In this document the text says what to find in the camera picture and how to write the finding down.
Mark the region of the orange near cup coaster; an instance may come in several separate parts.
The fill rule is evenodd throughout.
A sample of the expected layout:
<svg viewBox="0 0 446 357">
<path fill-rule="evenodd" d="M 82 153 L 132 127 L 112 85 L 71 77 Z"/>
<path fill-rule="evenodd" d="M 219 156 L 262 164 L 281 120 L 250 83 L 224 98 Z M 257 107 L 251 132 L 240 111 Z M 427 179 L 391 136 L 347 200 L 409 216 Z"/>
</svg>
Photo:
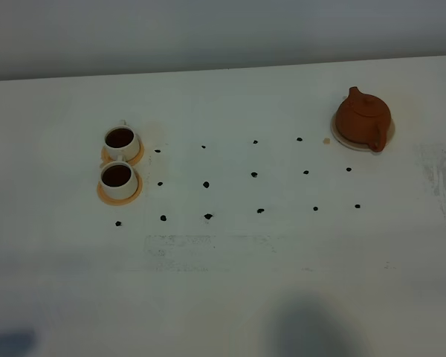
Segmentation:
<svg viewBox="0 0 446 357">
<path fill-rule="evenodd" d="M 127 199 L 113 199 L 111 197 L 109 197 L 104 189 L 103 186 L 101 185 L 101 183 L 97 184 L 97 195 L 100 199 L 101 202 L 107 204 L 107 205 L 111 205 L 111 206 L 122 206 L 122 205 L 127 205 L 131 202 L 133 202 L 134 200 L 136 200 L 136 198 L 140 195 L 140 192 L 143 189 L 143 180 L 140 177 L 140 175 L 138 173 L 136 173 L 136 177 L 138 180 L 138 188 L 137 190 Z"/>
</svg>

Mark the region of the cream round teapot coaster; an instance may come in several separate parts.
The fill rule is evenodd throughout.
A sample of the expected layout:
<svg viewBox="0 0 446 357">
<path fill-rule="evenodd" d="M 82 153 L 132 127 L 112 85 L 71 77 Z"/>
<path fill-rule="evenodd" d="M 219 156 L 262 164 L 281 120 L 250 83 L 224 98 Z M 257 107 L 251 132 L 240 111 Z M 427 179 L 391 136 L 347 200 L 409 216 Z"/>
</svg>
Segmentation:
<svg viewBox="0 0 446 357">
<path fill-rule="evenodd" d="M 346 148 L 352 149 L 354 151 L 359 152 L 370 152 L 373 153 L 373 151 L 369 148 L 367 144 L 358 144 L 353 141 L 349 141 L 348 139 L 344 138 L 338 131 L 336 126 L 336 114 L 332 115 L 331 119 L 331 133 L 335 140 L 337 140 L 341 145 L 345 146 Z M 393 140 L 393 137 L 395 136 L 395 122 L 391 120 L 390 127 L 387 132 L 387 142 L 386 145 L 388 146 L 390 142 Z"/>
</svg>

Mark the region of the white teacup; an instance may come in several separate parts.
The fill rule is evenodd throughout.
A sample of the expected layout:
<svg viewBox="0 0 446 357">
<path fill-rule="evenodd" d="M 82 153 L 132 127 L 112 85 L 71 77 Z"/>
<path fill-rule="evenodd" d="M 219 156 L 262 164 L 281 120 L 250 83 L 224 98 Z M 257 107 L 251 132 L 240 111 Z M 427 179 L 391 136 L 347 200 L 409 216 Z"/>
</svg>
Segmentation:
<svg viewBox="0 0 446 357">
<path fill-rule="evenodd" d="M 129 161 L 139 154 L 141 145 L 138 134 L 122 120 L 105 134 L 104 148 L 111 159 Z"/>
<path fill-rule="evenodd" d="M 103 192 L 113 200 L 130 199 L 138 191 L 137 175 L 122 155 L 102 167 L 99 183 Z"/>
</svg>

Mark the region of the white far teacup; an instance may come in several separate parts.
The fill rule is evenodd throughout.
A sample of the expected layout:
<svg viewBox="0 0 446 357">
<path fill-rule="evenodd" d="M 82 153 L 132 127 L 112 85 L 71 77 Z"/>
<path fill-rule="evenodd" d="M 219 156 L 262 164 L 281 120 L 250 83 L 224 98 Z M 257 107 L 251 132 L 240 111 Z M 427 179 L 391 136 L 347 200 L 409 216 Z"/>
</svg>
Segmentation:
<svg viewBox="0 0 446 357">
<path fill-rule="evenodd" d="M 129 161 L 139 154 L 141 145 L 138 134 L 122 120 L 105 134 L 104 148 L 111 159 Z"/>
</svg>

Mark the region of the white near teacup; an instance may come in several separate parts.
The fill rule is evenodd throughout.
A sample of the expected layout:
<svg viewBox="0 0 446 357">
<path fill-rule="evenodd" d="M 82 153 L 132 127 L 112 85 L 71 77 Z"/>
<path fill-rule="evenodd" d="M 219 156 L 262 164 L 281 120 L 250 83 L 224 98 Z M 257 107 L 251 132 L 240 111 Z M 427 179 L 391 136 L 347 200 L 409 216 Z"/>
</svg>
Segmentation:
<svg viewBox="0 0 446 357">
<path fill-rule="evenodd" d="M 102 167 L 99 183 L 103 192 L 113 200 L 130 199 L 138 191 L 137 175 L 122 155 Z"/>
</svg>

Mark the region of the orange cup coaster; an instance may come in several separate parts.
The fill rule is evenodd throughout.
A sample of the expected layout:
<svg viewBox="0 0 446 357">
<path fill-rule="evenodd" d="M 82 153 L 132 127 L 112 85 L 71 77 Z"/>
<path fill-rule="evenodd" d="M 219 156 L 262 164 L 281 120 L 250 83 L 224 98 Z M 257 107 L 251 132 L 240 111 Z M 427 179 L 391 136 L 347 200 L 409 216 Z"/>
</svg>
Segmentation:
<svg viewBox="0 0 446 357">
<path fill-rule="evenodd" d="M 127 163 L 130 164 L 131 166 L 138 164 L 144 155 L 144 145 L 140 138 L 138 139 L 138 143 L 140 145 L 139 152 L 137 153 L 137 155 L 134 158 L 131 158 L 130 160 L 127 161 Z M 106 151 L 105 147 L 102 147 L 102 149 L 101 149 L 100 158 L 101 158 L 100 167 L 103 167 L 105 164 L 113 161 L 111 156 Z"/>
<path fill-rule="evenodd" d="M 97 184 L 97 195 L 100 199 L 101 202 L 107 204 L 107 205 L 111 205 L 111 206 L 122 206 L 122 205 L 127 205 L 131 202 L 133 202 L 134 200 L 136 200 L 136 198 L 140 195 L 140 192 L 143 189 L 143 180 L 140 177 L 140 175 L 138 173 L 136 173 L 136 177 L 138 180 L 138 188 L 137 190 L 127 199 L 113 199 L 111 197 L 109 197 L 104 189 L 103 186 L 101 185 L 101 183 Z"/>
</svg>

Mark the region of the orange far cup coaster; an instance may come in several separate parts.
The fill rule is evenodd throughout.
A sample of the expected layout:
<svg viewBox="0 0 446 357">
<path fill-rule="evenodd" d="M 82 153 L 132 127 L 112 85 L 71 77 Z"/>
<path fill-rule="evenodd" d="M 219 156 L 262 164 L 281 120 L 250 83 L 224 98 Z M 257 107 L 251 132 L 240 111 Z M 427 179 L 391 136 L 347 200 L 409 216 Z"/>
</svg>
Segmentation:
<svg viewBox="0 0 446 357">
<path fill-rule="evenodd" d="M 137 153 L 137 155 L 134 158 L 131 158 L 130 160 L 127 161 L 127 163 L 130 164 L 131 166 L 138 164 L 144 155 L 144 145 L 140 138 L 138 139 L 138 143 L 140 145 L 139 152 Z M 111 156 L 106 151 L 105 147 L 102 147 L 102 149 L 101 149 L 100 158 L 101 158 L 100 167 L 103 167 L 105 164 L 113 161 Z"/>
</svg>

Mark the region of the brown clay teapot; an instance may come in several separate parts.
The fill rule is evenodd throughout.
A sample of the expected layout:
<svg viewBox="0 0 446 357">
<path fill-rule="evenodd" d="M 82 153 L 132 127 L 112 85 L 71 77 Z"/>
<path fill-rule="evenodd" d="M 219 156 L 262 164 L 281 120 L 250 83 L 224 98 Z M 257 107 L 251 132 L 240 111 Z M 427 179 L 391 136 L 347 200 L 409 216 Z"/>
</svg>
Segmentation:
<svg viewBox="0 0 446 357">
<path fill-rule="evenodd" d="M 353 86 L 337 109 L 334 123 L 344 139 L 381 152 L 387 144 L 391 122 L 390 109 L 382 99 Z"/>
</svg>

